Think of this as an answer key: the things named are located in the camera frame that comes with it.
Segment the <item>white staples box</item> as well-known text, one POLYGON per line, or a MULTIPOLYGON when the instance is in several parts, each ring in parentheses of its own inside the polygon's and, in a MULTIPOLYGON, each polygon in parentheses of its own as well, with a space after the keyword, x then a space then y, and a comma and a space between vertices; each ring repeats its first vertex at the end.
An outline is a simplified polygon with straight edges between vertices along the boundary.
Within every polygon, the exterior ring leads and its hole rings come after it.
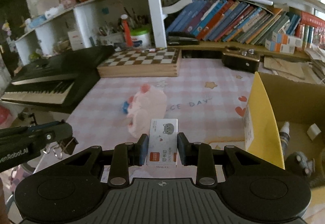
POLYGON ((146 164, 157 168, 177 165, 178 119, 152 119, 146 164))

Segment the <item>black blue binder clip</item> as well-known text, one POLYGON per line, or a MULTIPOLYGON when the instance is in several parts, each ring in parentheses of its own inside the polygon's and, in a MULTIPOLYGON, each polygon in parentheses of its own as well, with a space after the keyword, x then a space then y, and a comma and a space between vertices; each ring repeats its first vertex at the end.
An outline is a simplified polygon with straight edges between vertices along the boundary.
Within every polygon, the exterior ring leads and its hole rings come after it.
POLYGON ((128 101, 125 101, 123 104, 122 104, 122 111, 124 114, 128 114, 128 108, 129 108, 129 103, 128 101))

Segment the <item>black lens cleaner spray bottle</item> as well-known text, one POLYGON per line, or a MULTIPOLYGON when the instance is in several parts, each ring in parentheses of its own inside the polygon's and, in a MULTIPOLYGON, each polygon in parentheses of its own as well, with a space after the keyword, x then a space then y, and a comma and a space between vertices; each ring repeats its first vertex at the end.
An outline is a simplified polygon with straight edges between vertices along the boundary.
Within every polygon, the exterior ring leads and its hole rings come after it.
POLYGON ((280 128, 279 138, 282 154, 285 156, 290 141, 290 123, 288 121, 284 122, 283 126, 280 128))

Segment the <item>grey toy car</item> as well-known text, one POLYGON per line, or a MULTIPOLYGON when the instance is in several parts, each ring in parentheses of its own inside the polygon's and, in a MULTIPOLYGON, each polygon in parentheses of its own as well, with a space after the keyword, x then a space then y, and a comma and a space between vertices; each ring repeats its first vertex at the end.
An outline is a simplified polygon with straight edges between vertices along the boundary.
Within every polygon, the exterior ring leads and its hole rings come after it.
POLYGON ((286 158, 285 169, 306 181, 311 181, 316 171, 315 159, 308 159, 303 152, 297 151, 286 158))

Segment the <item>pink plush pig toy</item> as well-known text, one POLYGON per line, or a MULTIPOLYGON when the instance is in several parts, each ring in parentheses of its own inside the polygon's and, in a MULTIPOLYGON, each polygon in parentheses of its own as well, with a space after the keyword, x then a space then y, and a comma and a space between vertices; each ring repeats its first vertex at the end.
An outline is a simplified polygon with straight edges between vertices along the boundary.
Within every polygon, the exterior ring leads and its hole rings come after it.
POLYGON ((143 84, 128 103, 128 131, 131 136, 139 138, 142 134, 149 134, 152 119, 164 118, 167 96, 162 90, 143 84))

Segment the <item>black Yamaha keyboard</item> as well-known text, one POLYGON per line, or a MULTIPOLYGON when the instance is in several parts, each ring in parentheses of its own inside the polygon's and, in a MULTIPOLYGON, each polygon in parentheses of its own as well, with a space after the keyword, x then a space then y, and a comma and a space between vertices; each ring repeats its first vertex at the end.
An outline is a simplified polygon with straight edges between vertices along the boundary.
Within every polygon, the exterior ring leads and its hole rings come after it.
POLYGON ((67 51, 25 65, 1 101, 70 114, 100 80, 97 67, 114 53, 112 45, 67 51))

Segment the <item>yellow cardboard box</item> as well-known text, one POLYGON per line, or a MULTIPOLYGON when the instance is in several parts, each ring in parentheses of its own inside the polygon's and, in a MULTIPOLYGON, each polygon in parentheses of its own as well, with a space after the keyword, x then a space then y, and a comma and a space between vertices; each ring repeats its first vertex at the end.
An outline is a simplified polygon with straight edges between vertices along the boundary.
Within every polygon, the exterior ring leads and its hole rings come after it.
POLYGON ((324 85, 257 72, 243 120, 245 149, 253 155, 279 167, 296 151, 319 160, 324 149, 324 85), (286 121, 290 141, 283 156, 279 131, 286 121), (314 123, 321 134, 311 141, 307 130, 314 123))

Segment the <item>wooden chess board box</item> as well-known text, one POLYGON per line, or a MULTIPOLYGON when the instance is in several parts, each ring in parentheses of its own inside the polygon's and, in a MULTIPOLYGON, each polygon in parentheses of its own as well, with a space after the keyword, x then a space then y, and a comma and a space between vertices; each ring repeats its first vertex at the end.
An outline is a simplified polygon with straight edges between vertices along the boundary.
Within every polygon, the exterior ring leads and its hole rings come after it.
POLYGON ((115 52, 97 70, 102 78, 177 77, 180 61, 180 49, 125 50, 115 52))

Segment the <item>dark brown wooden radio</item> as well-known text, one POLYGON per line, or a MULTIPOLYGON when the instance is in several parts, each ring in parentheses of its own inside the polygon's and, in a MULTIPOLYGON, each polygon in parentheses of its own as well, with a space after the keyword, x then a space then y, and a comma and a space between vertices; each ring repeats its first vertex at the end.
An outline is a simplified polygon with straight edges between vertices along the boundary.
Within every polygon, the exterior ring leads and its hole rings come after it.
POLYGON ((255 73, 259 69, 261 56, 254 49, 226 47, 221 61, 229 69, 255 73))

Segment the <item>orange glue bottle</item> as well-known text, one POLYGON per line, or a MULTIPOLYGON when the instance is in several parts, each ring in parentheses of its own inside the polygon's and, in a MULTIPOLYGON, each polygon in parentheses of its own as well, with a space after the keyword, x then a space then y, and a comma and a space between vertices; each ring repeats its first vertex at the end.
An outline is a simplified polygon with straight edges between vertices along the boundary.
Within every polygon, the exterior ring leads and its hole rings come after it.
POLYGON ((128 47, 132 47, 133 46, 133 41, 131 38, 131 31, 129 29, 129 25, 128 25, 128 16, 126 14, 121 15, 121 22, 122 22, 122 27, 125 33, 125 41, 126 41, 126 45, 128 47))

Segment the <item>small white eraser box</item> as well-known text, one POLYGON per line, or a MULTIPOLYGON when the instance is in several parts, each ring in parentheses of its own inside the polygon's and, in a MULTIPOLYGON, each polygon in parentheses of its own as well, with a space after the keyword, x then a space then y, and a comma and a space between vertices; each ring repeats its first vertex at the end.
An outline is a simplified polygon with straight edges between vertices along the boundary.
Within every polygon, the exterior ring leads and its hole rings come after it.
POLYGON ((311 141, 314 141, 320 134, 321 134, 321 130, 316 123, 310 125, 310 127, 307 130, 307 135, 309 136, 311 141))

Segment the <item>white pen holder box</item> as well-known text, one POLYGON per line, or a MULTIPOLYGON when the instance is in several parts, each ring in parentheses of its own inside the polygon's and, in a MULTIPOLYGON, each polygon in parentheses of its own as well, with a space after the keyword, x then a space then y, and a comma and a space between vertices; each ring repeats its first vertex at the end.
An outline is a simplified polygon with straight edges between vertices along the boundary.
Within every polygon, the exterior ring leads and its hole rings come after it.
POLYGON ((113 45, 118 42, 125 42, 122 32, 113 33, 107 36, 99 36, 102 45, 113 45))

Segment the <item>black stapler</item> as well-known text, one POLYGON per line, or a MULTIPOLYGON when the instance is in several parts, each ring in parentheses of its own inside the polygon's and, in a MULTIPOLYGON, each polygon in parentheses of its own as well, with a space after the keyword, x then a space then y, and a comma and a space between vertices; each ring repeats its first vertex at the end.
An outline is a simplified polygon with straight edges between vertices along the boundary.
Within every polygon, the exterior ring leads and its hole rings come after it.
POLYGON ((169 46, 199 45, 194 35, 181 31, 168 33, 166 41, 169 46))

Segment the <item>white green lid jar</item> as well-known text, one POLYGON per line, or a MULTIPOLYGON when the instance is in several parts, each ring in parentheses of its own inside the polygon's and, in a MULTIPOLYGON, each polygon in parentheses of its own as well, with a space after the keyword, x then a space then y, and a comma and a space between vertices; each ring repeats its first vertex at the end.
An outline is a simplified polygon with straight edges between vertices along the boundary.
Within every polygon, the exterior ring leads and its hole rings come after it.
POLYGON ((131 30, 131 39, 135 48, 145 49, 151 45, 151 30, 149 27, 141 27, 131 30))

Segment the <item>row of leaning books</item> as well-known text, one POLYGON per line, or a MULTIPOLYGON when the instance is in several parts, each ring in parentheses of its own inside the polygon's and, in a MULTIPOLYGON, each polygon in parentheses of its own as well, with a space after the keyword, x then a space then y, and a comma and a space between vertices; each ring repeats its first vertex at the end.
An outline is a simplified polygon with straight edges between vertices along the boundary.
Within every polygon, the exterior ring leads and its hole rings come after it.
POLYGON ((166 40, 168 33, 181 31, 199 42, 264 45, 274 31, 294 35, 300 21, 295 12, 244 0, 189 0, 170 14, 165 32, 166 40))

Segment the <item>orange white medicine box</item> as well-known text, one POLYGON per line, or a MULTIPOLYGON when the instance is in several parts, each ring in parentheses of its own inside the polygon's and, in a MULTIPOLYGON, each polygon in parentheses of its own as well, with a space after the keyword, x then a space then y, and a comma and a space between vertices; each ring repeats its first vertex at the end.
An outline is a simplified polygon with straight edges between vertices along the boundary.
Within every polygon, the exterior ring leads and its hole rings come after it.
POLYGON ((265 48, 271 52, 294 54, 296 48, 302 48, 303 41, 292 35, 272 32, 271 39, 265 40, 265 48))

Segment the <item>stack of papers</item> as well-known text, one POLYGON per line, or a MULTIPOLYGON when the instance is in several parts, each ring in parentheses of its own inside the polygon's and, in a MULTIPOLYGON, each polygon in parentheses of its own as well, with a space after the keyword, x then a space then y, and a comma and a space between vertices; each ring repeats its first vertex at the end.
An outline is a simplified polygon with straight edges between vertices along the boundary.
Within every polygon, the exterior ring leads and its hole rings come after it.
POLYGON ((324 49, 309 48, 294 54, 269 53, 264 56, 263 66, 295 82, 324 85, 324 49))

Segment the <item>white bookshelf frame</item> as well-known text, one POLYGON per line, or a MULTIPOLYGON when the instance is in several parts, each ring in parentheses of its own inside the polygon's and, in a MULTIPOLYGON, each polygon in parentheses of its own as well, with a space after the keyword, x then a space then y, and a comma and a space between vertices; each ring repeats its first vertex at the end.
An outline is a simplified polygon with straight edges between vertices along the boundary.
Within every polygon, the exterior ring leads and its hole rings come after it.
MULTIPOLYGON (((158 47, 165 45, 163 25, 165 14, 163 6, 175 0, 88 0, 63 10, 42 22, 35 29, 22 35, 15 41, 18 55, 27 65, 29 56, 37 49, 43 55, 52 55, 54 45, 68 37, 68 32, 79 32, 84 47, 89 48, 98 40, 98 28, 106 23, 117 21, 122 14, 147 14, 152 23, 154 40, 158 47)), ((305 12, 324 11, 324 4, 316 0, 266 0, 274 4, 287 4, 305 12)))

